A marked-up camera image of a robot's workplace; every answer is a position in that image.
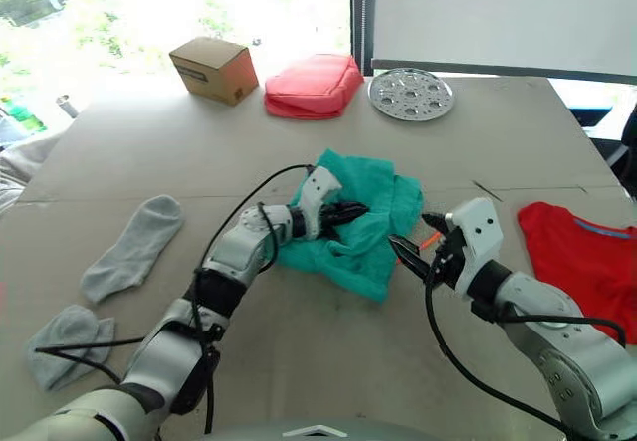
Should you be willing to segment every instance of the red bag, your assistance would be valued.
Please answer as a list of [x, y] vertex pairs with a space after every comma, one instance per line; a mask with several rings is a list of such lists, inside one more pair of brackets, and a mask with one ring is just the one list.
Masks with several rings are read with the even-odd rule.
[[266, 81], [266, 111], [279, 117], [342, 115], [363, 76], [352, 56], [315, 55]]
[[637, 344], [637, 228], [603, 227], [545, 202], [522, 209], [518, 221], [535, 276], [567, 292], [587, 317], [618, 322]]

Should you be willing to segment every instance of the blue object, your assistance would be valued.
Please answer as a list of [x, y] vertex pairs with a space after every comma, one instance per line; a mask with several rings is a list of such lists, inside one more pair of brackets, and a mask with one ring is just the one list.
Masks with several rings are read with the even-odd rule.
[[[326, 274], [341, 287], [382, 302], [396, 264], [387, 236], [411, 232], [423, 205], [420, 182], [396, 175], [387, 160], [341, 156], [330, 149], [317, 165], [327, 168], [343, 187], [331, 202], [362, 202], [369, 212], [335, 227], [340, 241], [293, 241], [281, 248], [277, 261]], [[298, 203], [299, 195], [292, 205]]]

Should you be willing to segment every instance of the red t-shirt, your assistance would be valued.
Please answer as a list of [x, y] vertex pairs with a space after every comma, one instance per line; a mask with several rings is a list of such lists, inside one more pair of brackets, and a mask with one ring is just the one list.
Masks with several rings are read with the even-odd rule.
[[592, 224], [545, 202], [522, 209], [518, 221], [535, 276], [571, 295], [585, 316], [619, 323], [637, 344], [637, 228]]

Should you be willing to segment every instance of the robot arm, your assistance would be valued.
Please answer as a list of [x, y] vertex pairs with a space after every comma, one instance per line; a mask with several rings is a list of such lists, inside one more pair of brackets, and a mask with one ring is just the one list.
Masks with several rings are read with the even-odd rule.
[[[471, 200], [453, 212], [424, 214], [445, 235], [434, 284], [446, 283], [471, 301], [472, 312], [497, 322], [514, 346], [539, 369], [561, 421], [592, 440], [637, 435], [637, 366], [614, 339], [591, 325], [507, 323], [527, 315], [582, 317], [562, 290], [499, 264], [503, 234], [489, 199]], [[423, 279], [430, 270], [417, 247], [391, 236], [405, 266]]]
[[[302, 187], [298, 207], [262, 207], [277, 243], [315, 239], [368, 210], [356, 202], [326, 204], [340, 188], [327, 169], [316, 167]], [[222, 338], [262, 268], [272, 235], [257, 207], [244, 211], [238, 224], [206, 254], [195, 275], [198, 280], [170, 305], [141, 343], [120, 385], [87, 393], [8, 441], [145, 441], [169, 415], [192, 411], [211, 374], [195, 330], [193, 285], [198, 288], [196, 306], [206, 343], [212, 346]], [[212, 352], [214, 369], [219, 354], [214, 348]]]

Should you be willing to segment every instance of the white board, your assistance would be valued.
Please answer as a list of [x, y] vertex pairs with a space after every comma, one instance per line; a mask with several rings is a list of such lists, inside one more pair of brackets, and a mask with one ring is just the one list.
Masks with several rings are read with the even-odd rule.
[[637, 0], [375, 0], [374, 68], [637, 83]]

